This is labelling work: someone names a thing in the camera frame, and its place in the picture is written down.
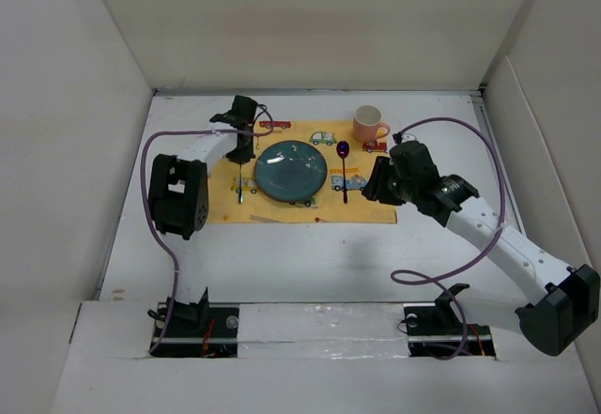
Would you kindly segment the pink ceramic mug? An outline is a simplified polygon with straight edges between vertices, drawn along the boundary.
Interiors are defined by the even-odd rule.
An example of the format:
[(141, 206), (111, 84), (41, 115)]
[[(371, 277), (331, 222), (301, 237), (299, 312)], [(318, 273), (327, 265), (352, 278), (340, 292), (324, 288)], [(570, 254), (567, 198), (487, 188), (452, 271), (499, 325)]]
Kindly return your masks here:
[(368, 143), (387, 137), (391, 127), (383, 121), (381, 111), (372, 105), (359, 107), (353, 117), (353, 138), (359, 143)]

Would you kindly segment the purple metallic spoon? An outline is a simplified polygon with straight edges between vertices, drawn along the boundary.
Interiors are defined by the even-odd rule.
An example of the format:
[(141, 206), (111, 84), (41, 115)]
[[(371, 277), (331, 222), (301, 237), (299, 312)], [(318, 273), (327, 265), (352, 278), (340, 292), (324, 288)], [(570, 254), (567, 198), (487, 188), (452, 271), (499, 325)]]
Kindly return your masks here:
[(343, 183), (342, 183), (342, 193), (343, 193), (343, 202), (345, 204), (348, 203), (348, 197), (347, 197), (347, 179), (346, 179), (346, 161), (347, 161), (347, 157), (349, 155), (349, 144), (347, 141), (340, 141), (337, 143), (336, 145), (336, 152), (337, 155), (339, 156), (339, 158), (342, 161), (342, 179), (343, 179)]

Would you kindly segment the teal ceramic plate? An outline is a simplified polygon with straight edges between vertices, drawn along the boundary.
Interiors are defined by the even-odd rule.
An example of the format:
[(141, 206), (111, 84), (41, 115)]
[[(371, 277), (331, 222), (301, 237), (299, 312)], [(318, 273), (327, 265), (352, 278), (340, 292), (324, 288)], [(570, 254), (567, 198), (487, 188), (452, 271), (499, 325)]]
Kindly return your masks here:
[(283, 203), (308, 200), (323, 187), (327, 175), (324, 156), (314, 146), (296, 140), (268, 146), (254, 164), (259, 189)]

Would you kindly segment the iridescent purple fork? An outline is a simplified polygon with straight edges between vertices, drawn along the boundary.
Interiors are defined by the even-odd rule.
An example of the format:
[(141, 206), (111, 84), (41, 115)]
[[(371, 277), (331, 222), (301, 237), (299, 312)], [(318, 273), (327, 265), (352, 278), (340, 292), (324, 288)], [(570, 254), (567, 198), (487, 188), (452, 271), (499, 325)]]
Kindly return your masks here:
[(243, 193), (244, 193), (244, 178), (242, 174), (242, 164), (239, 165), (239, 182), (238, 182), (238, 203), (243, 203)]

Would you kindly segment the yellow car-print cloth placemat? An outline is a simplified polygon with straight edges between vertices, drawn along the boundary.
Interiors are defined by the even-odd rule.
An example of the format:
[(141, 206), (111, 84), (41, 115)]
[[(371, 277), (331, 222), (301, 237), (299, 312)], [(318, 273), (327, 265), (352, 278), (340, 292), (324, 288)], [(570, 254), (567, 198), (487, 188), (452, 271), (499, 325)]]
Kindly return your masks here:
[[(242, 166), (244, 178), (243, 203), (238, 203), (239, 167), (221, 159), (208, 177), (209, 223), (314, 223), (362, 222), (393, 224), (393, 207), (373, 204), (362, 196), (362, 189), (371, 175), (375, 158), (386, 155), (387, 143), (378, 140), (373, 146), (356, 142), (350, 120), (303, 121), (276, 120), (274, 132), (254, 139), (257, 157), (270, 145), (296, 140), (314, 146), (325, 158), (328, 175), (318, 193), (305, 201), (283, 203), (268, 198), (254, 180), (256, 159)], [(342, 161), (336, 145), (347, 141), (350, 147), (346, 161), (347, 197), (343, 202)]]

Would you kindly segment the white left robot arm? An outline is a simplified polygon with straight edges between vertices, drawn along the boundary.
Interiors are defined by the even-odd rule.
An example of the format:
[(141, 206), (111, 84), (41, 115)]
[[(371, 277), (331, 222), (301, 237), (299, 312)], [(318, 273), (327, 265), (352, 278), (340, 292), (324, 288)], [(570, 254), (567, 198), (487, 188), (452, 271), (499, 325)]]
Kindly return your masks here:
[[(173, 264), (173, 305), (177, 296), (180, 264), (164, 235), (184, 240), (200, 231), (208, 219), (208, 176), (223, 158), (239, 166), (254, 158), (254, 139), (274, 132), (266, 105), (236, 95), (230, 109), (209, 119), (204, 130), (164, 130), (151, 134), (141, 151), (139, 177), (143, 210), (149, 231)], [(192, 141), (178, 154), (157, 154), (151, 165), (151, 146), (163, 137), (189, 137)]]

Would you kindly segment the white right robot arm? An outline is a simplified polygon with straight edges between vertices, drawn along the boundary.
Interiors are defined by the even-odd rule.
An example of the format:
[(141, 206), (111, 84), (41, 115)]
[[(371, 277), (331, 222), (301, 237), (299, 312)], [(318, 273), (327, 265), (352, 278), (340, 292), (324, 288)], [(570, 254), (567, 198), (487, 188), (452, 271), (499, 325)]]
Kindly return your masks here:
[(600, 276), (573, 268), (506, 225), (461, 176), (441, 176), (428, 148), (417, 141), (395, 146), (375, 160), (362, 190), (369, 201), (417, 210), (479, 249), (526, 297), (510, 307), (505, 329), (516, 329), (540, 352), (556, 357), (598, 318)]

